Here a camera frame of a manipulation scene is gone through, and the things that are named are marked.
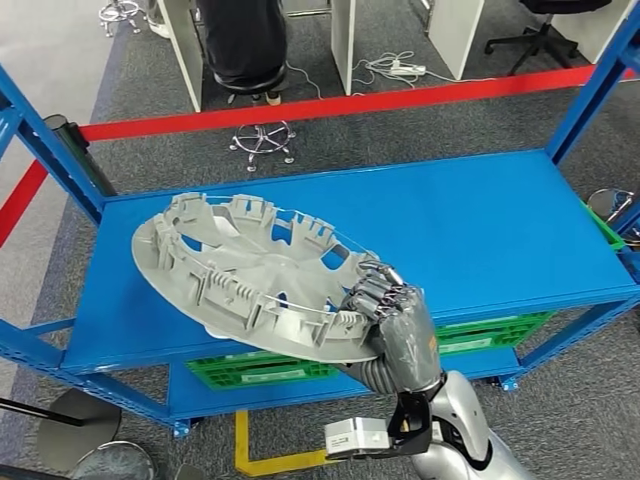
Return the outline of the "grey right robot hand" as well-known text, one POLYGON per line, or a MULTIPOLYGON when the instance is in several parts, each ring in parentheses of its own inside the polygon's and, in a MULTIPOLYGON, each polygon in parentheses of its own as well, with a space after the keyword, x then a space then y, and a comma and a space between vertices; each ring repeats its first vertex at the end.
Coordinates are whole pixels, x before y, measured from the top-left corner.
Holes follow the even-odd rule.
POLYGON ((370 327, 365 344, 377 356, 337 367, 379 394, 438 387, 442 369, 435 324, 423 291, 379 260, 362 261, 358 267, 365 274, 343 299, 340 310, 365 315, 370 327))

